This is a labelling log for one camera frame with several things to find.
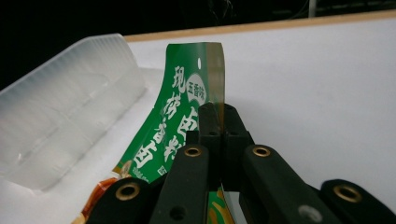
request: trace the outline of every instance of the dark background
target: dark background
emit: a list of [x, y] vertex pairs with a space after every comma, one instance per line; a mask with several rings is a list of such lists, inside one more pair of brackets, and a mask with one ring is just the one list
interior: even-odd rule
[[[317, 16], [396, 8], [396, 0], [318, 0]], [[0, 90], [92, 35], [135, 35], [306, 18], [307, 0], [10, 1], [0, 6]]]

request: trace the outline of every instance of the transparent plastic container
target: transparent plastic container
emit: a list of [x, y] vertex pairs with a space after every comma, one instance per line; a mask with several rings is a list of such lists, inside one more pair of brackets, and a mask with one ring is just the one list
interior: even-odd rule
[[144, 89], [121, 35], [78, 41], [0, 92], [0, 175], [52, 186]]

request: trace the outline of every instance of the metal grommet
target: metal grommet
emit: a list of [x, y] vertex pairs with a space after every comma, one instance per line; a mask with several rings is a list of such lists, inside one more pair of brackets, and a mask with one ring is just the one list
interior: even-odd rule
[[202, 154], [202, 150], [198, 147], [189, 147], [184, 150], [184, 154], [188, 157], [197, 157]]
[[253, 153], [259, 157], [268, 157], [271, 155], [271, 150], [266, 147], [254, 147]]
[[335, 195], [350, 203], [359, 203], [361, 201], [361, 194], [354, 188], [348, 185], [335, 186]]
[[116, 197], [121, 201], [128, 201], [139, 194], [140, 188], [136, 183], [126, 183], [116, 191]]

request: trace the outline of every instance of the white table surface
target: white table surface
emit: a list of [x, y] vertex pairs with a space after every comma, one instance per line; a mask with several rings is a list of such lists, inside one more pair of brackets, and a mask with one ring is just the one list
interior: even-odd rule
[[34, 194], [0, 179], [0, 222], [70, 223], [153, 106], [166, 46], [203, 41], [222, 44], [226, 103], [257, 144], [276, 149], [313, 187], [343, 178], [396, 212], [395, 40], [396, 18], [388, 18], [130, 42], [145, 95], [52, 189]]

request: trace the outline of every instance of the green package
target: green package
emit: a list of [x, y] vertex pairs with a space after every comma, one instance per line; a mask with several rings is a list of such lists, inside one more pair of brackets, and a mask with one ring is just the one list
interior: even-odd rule
[[[166, 174], [186, 132], [198, 129], [198, 107], [224, 103], [224, 56], [220, 43], [170, 44], [163, 84], [144, 124], [114, 169], [149, 183]], [[233, 223], [222, 190], [210, 192], [207, 223]]]

